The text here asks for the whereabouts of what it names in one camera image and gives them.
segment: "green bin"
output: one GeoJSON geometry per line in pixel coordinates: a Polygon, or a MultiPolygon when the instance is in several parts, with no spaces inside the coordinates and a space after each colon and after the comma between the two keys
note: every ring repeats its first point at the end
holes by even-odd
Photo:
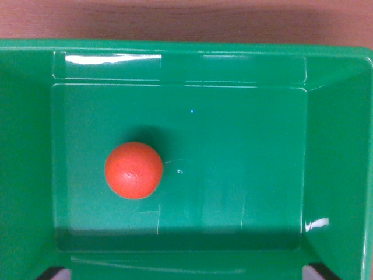
{"type": "Polygon", "coordinates": [[[369,280],[372,57],[1,40],[0,279],[369,280]],[[129,141],[164,163],[145,199],[105,181],[129,141]]]}

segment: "ball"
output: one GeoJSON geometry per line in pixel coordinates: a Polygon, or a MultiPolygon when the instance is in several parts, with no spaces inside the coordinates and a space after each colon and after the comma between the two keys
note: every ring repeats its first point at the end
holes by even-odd
{"type": "Polygon", "coordinates": [[[105,162],[105,178],[118,195],[139,200],[152,194],[163,174],[163,163],[150,146],[128,142],[116,147],[105,162]]]}

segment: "green plastic tray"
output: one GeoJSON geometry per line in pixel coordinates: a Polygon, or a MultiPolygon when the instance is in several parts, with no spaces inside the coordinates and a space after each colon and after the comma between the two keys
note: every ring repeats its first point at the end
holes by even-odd
{"type": "Polygon", "coordinates": [[[0,279],[370,278],[372,52],[0,41],[0,279]],[[104,177],[128,141],[156,192],[104,177]]]}

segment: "orange ball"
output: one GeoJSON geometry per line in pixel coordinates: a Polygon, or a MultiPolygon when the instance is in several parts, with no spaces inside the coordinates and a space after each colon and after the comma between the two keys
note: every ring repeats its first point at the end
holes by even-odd
{"type": "Polygon", "coordinates": [[[128,142],[116,147],[105,162],[105,177],[110,188],[131,200],[148,197],[158,187],[163,163],[148,145],[128,142]]]}

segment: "table surface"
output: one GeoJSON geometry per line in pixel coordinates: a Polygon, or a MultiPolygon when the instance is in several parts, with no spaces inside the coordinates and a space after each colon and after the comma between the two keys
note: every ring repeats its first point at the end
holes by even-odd
{"type": "Polygon", "coordinates": [[[373,49],[373,0],[2,0],[0,26],[0,38],[295,43],[373,49]]]}

